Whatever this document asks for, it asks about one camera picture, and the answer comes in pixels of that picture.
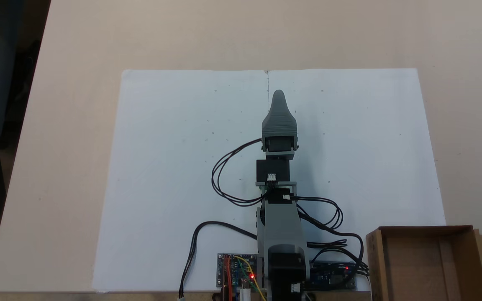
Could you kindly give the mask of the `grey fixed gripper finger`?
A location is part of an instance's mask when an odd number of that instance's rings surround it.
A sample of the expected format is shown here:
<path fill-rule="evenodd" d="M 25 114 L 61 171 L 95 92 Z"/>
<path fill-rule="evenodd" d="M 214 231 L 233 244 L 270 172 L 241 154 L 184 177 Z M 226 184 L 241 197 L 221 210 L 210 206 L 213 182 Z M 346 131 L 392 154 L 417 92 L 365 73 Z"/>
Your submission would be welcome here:
<path fill-rule="evenodd" d="M 281 136 L 296 137 L 297 121 L 289 111 L 284 92 L 276 90 L 262 122 L 262 138 Z"/>

